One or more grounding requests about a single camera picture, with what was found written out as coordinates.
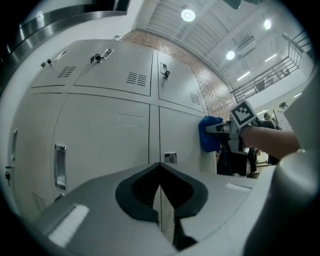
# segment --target locker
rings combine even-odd
[[[108,47],[111,53],[107,58],[90,64],[74,85],[150,96],[153,51],[122,42],[113,42]]]
[[[93,178],[148,164],[149,109],[148,104],[129,100],[69,94],[51,147],[55,195]]]
[[[204,112],[197,81],[190,67],[158,52],[159,99]]]
[[[90,56],[95,55],[99,48],[107,43],[107,40],[98,39],[73,42],[51,59],[52,65],[46,64],[32,82],[31,87],[64,86],[69,77],[75,74]]]
[[[212,153],[200,146],[198,124],[201,117],[160,107],[160,161],[165,154],[176,153],[178,165],[186,165],[195,171],[214,173]]]
[[[44,146],[49,121],[60,97],[58,93],[29,94],[21,102],[12,126],[9,163],[13,196],[20,214],[33,222],[54,201],[46,187]]]

